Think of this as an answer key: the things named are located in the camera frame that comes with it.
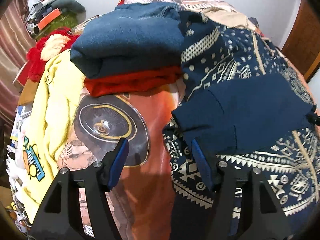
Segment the navy patterned hooded jacket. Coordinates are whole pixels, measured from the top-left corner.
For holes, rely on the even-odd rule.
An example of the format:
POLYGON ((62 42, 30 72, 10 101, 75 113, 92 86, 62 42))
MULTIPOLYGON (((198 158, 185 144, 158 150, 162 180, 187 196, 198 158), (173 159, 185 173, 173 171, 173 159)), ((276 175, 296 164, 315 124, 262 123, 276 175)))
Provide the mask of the navy patterned hooded jacket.
MULTIPOLYGON (((193 140, 207 159, 221 161, 221 155, 262 151, 299 129, 319 129, 306 118, 319 110, 292 63, 268 38, 242 24, 216 22, 216 15, 180 12, 185 91, 172 119, 192 158, 193 140)), ((230 235, 238 229, 241 198, 238 186, 230 235)), ((319 208, 288 239, 319 239, 318 233, 319 208)))

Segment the brown wooden door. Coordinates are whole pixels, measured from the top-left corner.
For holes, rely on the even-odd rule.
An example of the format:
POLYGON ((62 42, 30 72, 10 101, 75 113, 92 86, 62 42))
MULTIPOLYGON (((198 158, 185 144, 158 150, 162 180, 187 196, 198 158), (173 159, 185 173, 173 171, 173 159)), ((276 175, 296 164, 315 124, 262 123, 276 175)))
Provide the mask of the brown wooden door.
POLYGON ((319 69, 319 18, 306 0, 300 2, 295 23, 281 51, 306 81, 319 69))

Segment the printed bed cover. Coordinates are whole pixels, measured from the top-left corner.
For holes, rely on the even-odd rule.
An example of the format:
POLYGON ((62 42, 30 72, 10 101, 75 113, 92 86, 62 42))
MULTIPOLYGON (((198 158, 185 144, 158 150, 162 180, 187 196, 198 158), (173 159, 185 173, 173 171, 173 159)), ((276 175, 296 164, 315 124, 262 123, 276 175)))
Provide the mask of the printed bed cover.
MULTIPOLYGON (((123 239, 204 239, 213 199, 171 117, 181 102, 181 82, 141 93, 92 97, 80 105, 59 159, 60 168, 87 168, 113 150, 91 131, 94 118, 109 135, 127 135, 130 151, 120 181, 106 194, 123 239)), ((221 155, 236 169, 260 168, 293 232, 319 208, 319 129, 303 128, 274 145, 245 155, 221 155)))

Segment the yellow printed t-shirt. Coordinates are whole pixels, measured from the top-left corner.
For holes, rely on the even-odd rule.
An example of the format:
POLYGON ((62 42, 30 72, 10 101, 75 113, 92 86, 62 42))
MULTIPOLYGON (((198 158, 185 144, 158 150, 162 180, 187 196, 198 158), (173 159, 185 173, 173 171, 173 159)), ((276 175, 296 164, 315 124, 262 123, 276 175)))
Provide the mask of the yellow printed t-shirt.
POLYGON ((30 222, 59 171, 58 158, 84 87, 85 76, 70 60, 70 53, 65 50, 46 63, 25 130, 22 153, 27 181, 22 186, 22 203, 30 222))

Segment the red box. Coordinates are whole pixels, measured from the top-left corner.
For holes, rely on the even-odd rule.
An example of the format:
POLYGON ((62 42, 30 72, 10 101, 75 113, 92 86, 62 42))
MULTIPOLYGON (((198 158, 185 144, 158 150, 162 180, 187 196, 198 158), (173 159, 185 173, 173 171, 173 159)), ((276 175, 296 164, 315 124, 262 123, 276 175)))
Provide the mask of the red box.
POLYGON ((25 83, 28 79, 28 73, 31 68, 31 63, 28 61, 26 62, 22 68, 19 70, 18 74, 14 78, 12 84, 15 86, 22 86, 24 87, 25 83))

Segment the folded red garment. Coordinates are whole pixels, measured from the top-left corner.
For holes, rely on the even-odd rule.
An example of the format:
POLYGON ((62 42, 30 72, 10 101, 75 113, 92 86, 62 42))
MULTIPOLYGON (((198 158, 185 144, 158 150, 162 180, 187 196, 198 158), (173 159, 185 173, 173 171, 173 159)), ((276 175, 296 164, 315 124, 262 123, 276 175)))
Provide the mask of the folded red garment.
POLYGON ((175 83, 182 76, 180 66, 161 67, 138 72, 84 80, 84 86, 93 97, 108 94, 146 92, 166 84, 175 83))

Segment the red plush toy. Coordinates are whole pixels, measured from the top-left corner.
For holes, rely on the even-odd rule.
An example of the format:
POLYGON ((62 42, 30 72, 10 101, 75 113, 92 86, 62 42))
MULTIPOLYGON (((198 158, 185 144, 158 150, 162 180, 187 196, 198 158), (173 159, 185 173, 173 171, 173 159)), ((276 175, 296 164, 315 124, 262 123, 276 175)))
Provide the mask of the red plush toy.
POLYGON ((40 38, 27 53, 28 79, 39 82, 47 61, 70 49, 78 37, 79 35, 75 35, 70 28, 61 27, 40 38))

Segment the striped pink curtain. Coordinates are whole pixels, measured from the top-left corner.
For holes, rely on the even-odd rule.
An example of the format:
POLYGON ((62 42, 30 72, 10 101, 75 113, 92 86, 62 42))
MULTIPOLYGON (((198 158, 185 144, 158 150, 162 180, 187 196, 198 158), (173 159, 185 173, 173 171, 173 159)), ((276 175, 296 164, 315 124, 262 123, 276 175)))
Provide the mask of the striped pink curtain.
POLYGON ((24 23, 28 14, 28 0, 12 0, 1 17, 1 124, 8 129, 20 96, 20 88, 12 82, 35 45, 24 23))

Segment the folded blue jeans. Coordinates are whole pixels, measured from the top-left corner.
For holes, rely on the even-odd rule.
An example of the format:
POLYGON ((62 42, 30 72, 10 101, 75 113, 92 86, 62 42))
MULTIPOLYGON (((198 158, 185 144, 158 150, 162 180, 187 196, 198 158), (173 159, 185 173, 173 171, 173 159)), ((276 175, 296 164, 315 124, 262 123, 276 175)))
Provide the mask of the folded blue jeans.
POLYGON ((179 6, 132 3, 91 20, 70 60, 89 79, 180 65, 179 6))

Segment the orange box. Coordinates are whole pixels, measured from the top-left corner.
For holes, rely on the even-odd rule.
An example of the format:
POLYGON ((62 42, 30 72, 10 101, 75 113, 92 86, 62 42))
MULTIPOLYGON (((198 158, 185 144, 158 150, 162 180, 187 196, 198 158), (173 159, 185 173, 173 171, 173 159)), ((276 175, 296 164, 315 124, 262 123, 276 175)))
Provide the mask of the orange box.
POLYGON ((55 20, 60 15, 61 15, 60 10, 59 9, 54 9, 48 15, 46 15, 42 20, 40 20, 40 22, 37 24, 37 27, 40 30, 44 29, 50 22, 55 20))

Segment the grey pillow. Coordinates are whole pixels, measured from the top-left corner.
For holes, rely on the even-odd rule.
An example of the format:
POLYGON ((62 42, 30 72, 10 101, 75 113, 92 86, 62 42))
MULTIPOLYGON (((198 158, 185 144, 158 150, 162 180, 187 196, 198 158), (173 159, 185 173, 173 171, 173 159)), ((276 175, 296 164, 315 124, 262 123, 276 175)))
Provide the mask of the grey pillow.
POLYGON ((56 0, 51 4, 52 9, 60 9, 69 11, 76 15, 78 23, 84 22, 86 19, 86 9, 76 0, 56 0))

